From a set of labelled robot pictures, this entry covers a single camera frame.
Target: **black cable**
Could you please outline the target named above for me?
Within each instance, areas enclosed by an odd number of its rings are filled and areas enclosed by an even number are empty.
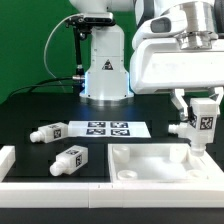
[[[37,84],[35,84],[33,87],[31,87],[30,90],[28,91],[28,93],[31,93],[33,90],[38,88],[36,86],[44,85],[44,84],[50,83],[50,82],[58,82],[58,81],[65,81],[65,80],[73,80],[73,79],[72,79],[72,77],[61,77],[61,78],[53,78],[53,79],[43,80],[43,81],[40,81]]]
[[[12,91],[9,95],[8,95],[8,97],[7,97],[7,99],[6,100],[9,100],[9,98],[10,97],[12,97],[14,94],[16,94],[17,92],[19,92],[19,91],[21,91],[21,90],[24,90],[24,89],[29,89],[29,88],[43,88],[43,87],[62,87],[62,86],[74,86],[74,84],[73,85],[66,85],[66,84],[63,84],[63,85],[59,85],[59,84],[55,84],[55,85],[31,85],[31,86],[24,86],[24,87],[22,87],[22,88],[19,88],[19,89],[17,89],[17,90],[14,90],[14,91]]]

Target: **cable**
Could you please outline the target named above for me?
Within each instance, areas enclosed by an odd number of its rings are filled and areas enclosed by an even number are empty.
[[[57,86],[61,87],[62,85],[60,85],[60,84],[54,84],[54,85],[31,85],[31,86],[24,86],[24,87],[22,87],[22,88],[19,88],[19,89],[17,89],[17,90],[12,91],[12,92],[8,95],[8,97],[7,97],[6,100],[9,100],[9,98],[12,97],[14,94],[16,94],[17,92],[19,92],[19,91],[21,91],[21,90],[24,90],[24,89],[29,89],[29,88],[40,88],[40,87],[41,87],[41,88],[43,88],[43,87],[57,87]],[[73,84],[73,85],[71,85],[71,84],[63,84],[63,86],[74,86],[74,84]]]
[[[38,82],[37,84],[35,84],[34,87],[31,87],[30,90],[28,91],[28,93],[31,93],[33,90],[35,90],[36,86],[40,86],[40,85],[44,85],[46,83],[50,83],[50,82],[58,82],[58,81],[64,81],[64,80],[73,80],[72,77],[62,77],[62,78],[54,78],[54,79],[47,79],[41,82]]]
[[[49,43],[51,41],[52,36],[54,35],[54,33],[56,32],[56,30],[61,26],[62,23],[64,23],[66,20],[72,18],[74,15],[68,16],[65,19],[63,19],[60,23],[58,23],[58,25],[52,30],[50,36],[48,37],[48,40],[46,42],[45,48],[44,48],[44,65],[45,68],[48,72],[49,75],[51,75],[53,78],[57,78],[49,69],[48,65],[47,65],[47,51],[48,51],[48,46]]]

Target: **white container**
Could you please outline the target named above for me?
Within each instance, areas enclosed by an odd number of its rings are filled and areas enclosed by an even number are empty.
[[[121,163],[114,149],[129,149],[129,160]],[[112,183],[224,183],[224,173],[205,152],[191,154],[188,144],[109,144]]]
[[[66,137],[68,137],[68,125],[61,122],[39,127],[38,131],[30,134],[32,142],[48,143]]]
[[[56,162],[50,167],[53,176],[62,173],[72,174],[88,162],[88,149],[74,145],[56,156]]]

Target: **warning label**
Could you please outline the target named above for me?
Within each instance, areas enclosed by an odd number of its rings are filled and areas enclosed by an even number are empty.
[[[114,69],[113,69],[113,66],[112,66],[112,64],[111,64],[111,62],[110,62],[109,59],[106,61],[105,65],[103,66],[102,69],[103,69],[103,70],[114,70]]]

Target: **white platform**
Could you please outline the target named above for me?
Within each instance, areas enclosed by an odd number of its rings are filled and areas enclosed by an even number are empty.
[[[112,183],[0,183],[0,207],[224,207],[223,172],[208,154],[199,159],[187,152],[185,160],[178,162],[177,156],[172,162],[170,144],[127,144],[130,160],[117,164],[115,146],[123,145],[108,146]],[[121,169],[134,170],[138,179],[120,181]],[[189,178],[192,169],[206,173],[206,178]]]

